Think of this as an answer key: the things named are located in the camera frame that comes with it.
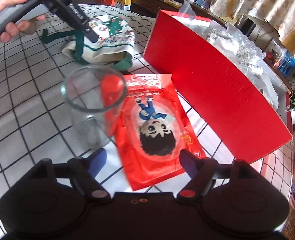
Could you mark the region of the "person left hand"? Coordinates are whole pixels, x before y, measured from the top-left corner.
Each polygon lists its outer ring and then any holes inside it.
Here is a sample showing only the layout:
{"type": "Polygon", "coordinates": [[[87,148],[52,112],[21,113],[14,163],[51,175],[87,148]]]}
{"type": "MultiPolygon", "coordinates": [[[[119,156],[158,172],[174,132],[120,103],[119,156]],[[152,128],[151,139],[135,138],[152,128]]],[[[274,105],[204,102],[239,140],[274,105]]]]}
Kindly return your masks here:
{"type": "Polygon", "coordinates": [[[39,0],[27,0],[26,2],[18,2],[14,5],[6,5],[0,11],[0,36],[5,31],[8,23],[30,20],[46,12],[48,12],[47,7],[39,0]]]}

